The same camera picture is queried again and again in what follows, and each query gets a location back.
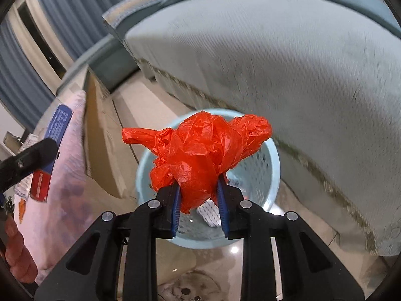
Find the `red plastic bag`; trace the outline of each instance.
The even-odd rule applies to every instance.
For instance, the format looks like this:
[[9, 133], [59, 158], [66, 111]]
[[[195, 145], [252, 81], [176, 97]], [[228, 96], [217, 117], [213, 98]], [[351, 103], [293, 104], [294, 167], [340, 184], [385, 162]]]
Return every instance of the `red plastic bag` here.
[[123, 141], [139, 143], [157, 155], [150, 172], [153, 189], [173, 184], [182, 193], [181, 212], [189, 214], [208, 198], [216, 203], [217, 178], [255, 153], [271, 137], [264, 117], [244, 115], [226, 122], [219, 115], [196, 113], [177, 130], [124, 128]]

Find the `finger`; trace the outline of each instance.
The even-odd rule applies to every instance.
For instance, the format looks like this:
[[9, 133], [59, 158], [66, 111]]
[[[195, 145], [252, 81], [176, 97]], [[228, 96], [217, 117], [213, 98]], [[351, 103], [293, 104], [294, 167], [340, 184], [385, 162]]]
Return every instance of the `finger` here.
[[35, 282], [36, 276], [38, 276], [38, 268], [32, 260], [31, 264], [28, 267], [27, 273], [24, 275], [23, 278], [20, 279], [20, 282], [31, 284]]
[[16, 280], [21, 280], [28, 271], [31, 264], [31, 255], [26, 247], [23, 248], [21, 256], [18, 258], [17, 263], [10, 268], [10, 272]]
[[15, 223], [10, 215], [7, 215], [7, 219], [4, 223], [4, 230], [10, 238], [16, 235], [18, 232], [17, 223]]
[[13, 237], [9, 238], [6, 245], [6, 261], [11, 267], [13, 267], [18, 258], [21, 256], [21, 252], [24, 247], [24, 237], [21, 232], [17, 232]]

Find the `blue curtain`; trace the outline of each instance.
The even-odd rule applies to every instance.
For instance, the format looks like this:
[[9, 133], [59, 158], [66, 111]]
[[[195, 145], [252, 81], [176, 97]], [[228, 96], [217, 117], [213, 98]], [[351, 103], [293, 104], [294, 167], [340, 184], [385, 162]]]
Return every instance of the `blue curtain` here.
[[54, 98], [25, 57], [8, 20], [4, 19], [0, 24], [1, 102], [32, 132]]
[[76, 60], [107, 35], [102, 14], [121, 0], [39, 0], [64, 48]]

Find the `cartoon face mat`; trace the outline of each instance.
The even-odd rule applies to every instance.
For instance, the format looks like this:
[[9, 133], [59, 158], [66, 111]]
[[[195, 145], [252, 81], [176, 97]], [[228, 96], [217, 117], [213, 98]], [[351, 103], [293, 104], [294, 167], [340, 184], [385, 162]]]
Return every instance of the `cartoon face mat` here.
[[226, 301], [219, 284], [200, 270], [188, 272], [159, 286], [159, 301]]

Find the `silver rivet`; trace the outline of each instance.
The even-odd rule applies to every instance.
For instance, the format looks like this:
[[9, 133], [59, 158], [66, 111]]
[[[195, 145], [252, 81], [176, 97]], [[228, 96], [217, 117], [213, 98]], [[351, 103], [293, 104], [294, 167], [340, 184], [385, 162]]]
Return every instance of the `silver rivet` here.
[[111, 221], [113, 217], [113, 213], [110, 213], [109, 211], [106, 211], [102, 214], [102, 220], [104, 220], [105, 222]]
[[153, 199], [153, 200], [148, 202], [148, 206], [149, 206], [149, 208], [157, 208], [157, 207], [160, 206], [160, 201], [156, 200], [156, 199]]
[[242, 200], [239, 205], [242, 208], [251, 208], [252, 207], [252, 203], [249, 200]]
[[294, 213], [293, 211], [290, 211], [289, 213], [287, 213], [287, 218], [290, 221], [296, 221], [298, 219], [298, 214]]

